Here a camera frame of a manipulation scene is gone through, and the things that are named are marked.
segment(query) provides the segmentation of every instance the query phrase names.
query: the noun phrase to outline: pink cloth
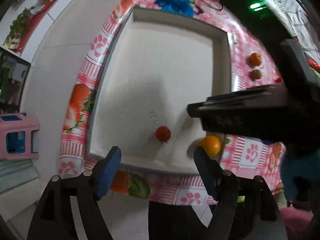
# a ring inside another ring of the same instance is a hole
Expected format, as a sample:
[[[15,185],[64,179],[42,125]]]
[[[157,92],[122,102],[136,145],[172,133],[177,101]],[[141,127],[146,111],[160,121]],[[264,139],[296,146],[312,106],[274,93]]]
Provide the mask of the pink cloth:
[[[298,239],[313,218],[311,212],[294,207],[280,208],[280,213],[284,220],[289,240]]]

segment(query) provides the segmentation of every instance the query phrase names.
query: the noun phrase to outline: table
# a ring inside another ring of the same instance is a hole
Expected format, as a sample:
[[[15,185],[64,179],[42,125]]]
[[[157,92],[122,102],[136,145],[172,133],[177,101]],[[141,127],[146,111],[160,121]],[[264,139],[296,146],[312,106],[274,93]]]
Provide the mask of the table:
[[[220,4],[213,0],[194,0],[204,13],[194,18],[214,25],[233,34],[230,47],[232,73],[239,77],[238,89],[272,84],[278,77],[276,66],[259,41],[227,9],[221,11]],[[79,71],[76,85],[70,97],[69,106],[61,135],[58,170],[63,178],[77,176],[86,169],[92,169],[96,159],[87,154],[87,132],[90,128],[92,108],[96,90],[109,56],[111,41],[127,13],[134,5],[144,8],[160,9],[155,0],[122,0],[94,38]],[[252,81],[248,77],[250,67],[247,57],[258,52],[263,62],[259,66],[262,78]],[[220,165],[240,177],[253,178],[261,175],[271,191],[282,188],[279,165],[285,151],[282,143],[273,146],[264,145],[259,139],[241,136],[228,136]],[[173,205],[213,204],[199,176],[167,175],[143,173],[126,170],[116,174],[111,189],[135,197]]]

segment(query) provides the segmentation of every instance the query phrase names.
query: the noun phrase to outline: metal bolt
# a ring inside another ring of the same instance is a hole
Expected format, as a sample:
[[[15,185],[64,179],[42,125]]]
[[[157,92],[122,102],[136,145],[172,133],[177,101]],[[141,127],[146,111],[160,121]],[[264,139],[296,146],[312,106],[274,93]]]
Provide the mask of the metal bolt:
[[[53,182],[56,182],[60,179],[60,177],[58,175],[54,175],[52,178],[51,178],[51,181]]]
[[[222,171],[222,174],[225,175],[225,176],[230,176],[230,175],[231,175],[231,171],[229,171],[229,170],[223,170],[223,171]]]
[[[86,170],[83,172],[83,175],[89,177],[92,174],[92,170]]]
[[[259,175],[255,176],[254,179],[258,182],[263,182],[263,178]]]

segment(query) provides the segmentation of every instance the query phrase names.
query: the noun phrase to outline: green plant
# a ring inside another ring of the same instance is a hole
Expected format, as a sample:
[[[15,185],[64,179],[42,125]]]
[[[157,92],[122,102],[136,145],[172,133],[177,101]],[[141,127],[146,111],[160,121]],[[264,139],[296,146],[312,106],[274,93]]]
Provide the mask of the green plant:
[[[10,25],[10,32],[8,37],[13,39],[16,35],[23,36],[24,33],[30,28],[30,20],[29,16],[31,15],[31,11],[34,9],[34,6],[31,8],[24,8],[22,13],[20,13],[17,18]]]

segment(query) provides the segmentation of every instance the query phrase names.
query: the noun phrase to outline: blue cloth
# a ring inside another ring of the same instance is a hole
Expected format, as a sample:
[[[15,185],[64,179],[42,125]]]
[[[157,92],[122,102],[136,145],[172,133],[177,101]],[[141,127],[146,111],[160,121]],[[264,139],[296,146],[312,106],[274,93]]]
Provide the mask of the blue cloth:
[[[284,196],[286,199],[295,198],[298,194],[295,177],[304,179],[320,179],[320,150],[296,158],[286,152],[282,159],[280,175],[284,186]]]
[[[161,10],[182,14],[188,17],[194,16],[194,11],[188,0],[156,0]]]

